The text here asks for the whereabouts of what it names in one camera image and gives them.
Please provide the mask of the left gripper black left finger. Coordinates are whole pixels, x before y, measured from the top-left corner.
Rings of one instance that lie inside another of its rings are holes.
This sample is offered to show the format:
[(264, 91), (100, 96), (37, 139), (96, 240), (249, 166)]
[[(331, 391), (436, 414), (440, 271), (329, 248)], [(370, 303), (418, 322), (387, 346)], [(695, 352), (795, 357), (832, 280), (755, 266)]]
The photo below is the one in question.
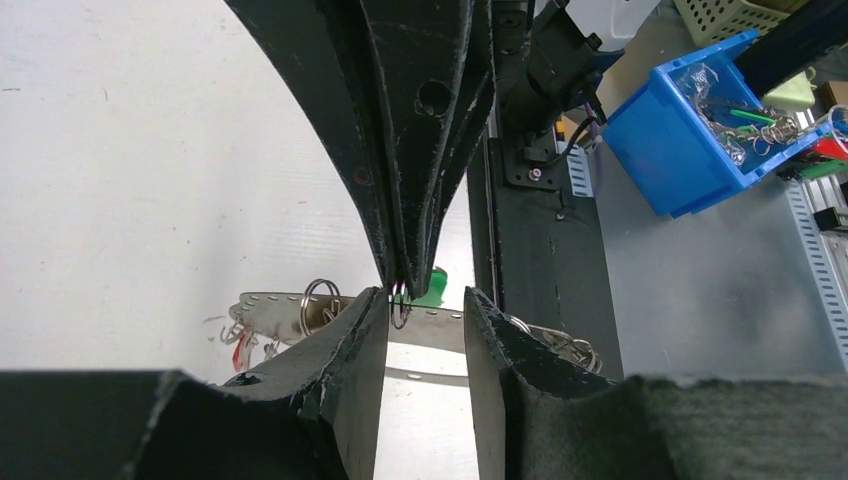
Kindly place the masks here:
[(223, 385), (180, 370), (5, 371), (5, 479), (370, 479), (386, 292)]

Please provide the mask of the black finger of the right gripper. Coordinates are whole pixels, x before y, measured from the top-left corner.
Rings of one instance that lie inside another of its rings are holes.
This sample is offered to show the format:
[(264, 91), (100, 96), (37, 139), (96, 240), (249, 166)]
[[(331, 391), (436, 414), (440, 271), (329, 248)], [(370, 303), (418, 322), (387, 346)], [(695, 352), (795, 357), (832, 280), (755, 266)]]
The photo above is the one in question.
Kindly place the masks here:
[(358, 1), (231, 1), (284, 80), (353, 200), (380, 279), (400, 280), (370, 34)]
[(489, 1), (365, 1), (388, 175), (389, 284), (422, 296), (495, 98)]

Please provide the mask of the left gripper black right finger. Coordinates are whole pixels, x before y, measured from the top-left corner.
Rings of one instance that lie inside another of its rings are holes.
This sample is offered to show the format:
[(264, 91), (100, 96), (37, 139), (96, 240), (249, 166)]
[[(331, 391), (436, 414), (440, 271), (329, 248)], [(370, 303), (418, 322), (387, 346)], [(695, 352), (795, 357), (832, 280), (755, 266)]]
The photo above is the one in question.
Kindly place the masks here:
[(615, 382), (464, 294), (483, 479), (843, 479), (843, 376)]

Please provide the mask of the red tagged key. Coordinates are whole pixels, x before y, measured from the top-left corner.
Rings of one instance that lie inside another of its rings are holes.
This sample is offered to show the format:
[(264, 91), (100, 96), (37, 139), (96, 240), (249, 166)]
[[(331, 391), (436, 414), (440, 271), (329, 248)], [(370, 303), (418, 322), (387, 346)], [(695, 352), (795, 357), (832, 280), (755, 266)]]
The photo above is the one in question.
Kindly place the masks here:
[(235, 372), (243, 372), (250, 368), (255, 345), (256, 340), (252, 332), (243, 333), (238, 337), (232, 355), (232, 365)]

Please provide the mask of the green tagged key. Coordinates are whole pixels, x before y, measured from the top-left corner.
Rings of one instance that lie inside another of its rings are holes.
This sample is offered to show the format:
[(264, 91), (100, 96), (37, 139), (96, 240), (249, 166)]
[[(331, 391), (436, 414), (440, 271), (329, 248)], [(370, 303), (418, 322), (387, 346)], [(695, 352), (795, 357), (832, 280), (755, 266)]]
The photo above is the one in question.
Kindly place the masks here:
[(438, 308), (443, 304), (443, 295), (448, 284), (447, 272), (440, 268), (434, 267), (427, 291), (420, 298), (412, 301), (415, 306), (426, 308)]

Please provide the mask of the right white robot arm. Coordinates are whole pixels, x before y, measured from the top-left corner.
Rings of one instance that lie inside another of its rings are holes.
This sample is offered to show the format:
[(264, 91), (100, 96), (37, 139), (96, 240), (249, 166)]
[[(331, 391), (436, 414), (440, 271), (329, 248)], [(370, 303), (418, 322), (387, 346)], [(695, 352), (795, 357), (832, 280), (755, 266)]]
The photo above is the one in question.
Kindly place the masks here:
[(360, 215), (381, 283), (427, 290), (492, 111), (520, 133), (597, 103), (603, 36), (651, 1), (233, 1)]

